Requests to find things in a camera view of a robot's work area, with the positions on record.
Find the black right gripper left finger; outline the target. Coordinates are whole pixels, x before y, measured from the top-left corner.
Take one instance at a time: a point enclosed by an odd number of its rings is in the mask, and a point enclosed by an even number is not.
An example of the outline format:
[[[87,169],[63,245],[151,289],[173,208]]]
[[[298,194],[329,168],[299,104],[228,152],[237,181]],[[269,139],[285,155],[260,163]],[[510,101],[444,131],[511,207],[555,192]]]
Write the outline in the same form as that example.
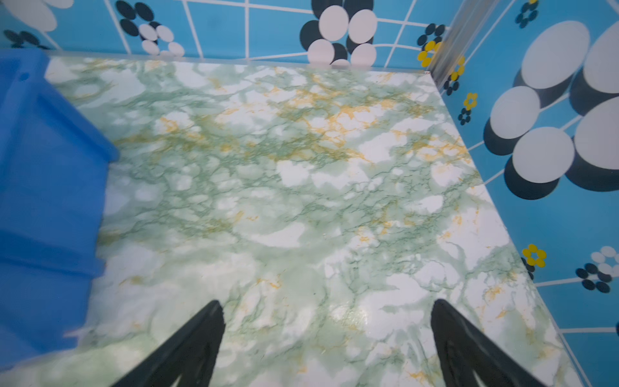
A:
[[[116,386],[208,386],[225,332],[224,313],[213,300]]]

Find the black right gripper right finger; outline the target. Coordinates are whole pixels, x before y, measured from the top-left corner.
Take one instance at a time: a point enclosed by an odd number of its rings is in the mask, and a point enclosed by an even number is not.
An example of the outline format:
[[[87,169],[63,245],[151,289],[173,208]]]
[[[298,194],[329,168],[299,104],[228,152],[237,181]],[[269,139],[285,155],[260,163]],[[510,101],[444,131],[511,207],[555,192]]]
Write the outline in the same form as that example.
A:
[[[448,301],[435,301],[430,325],[447,386],[541,386]]]

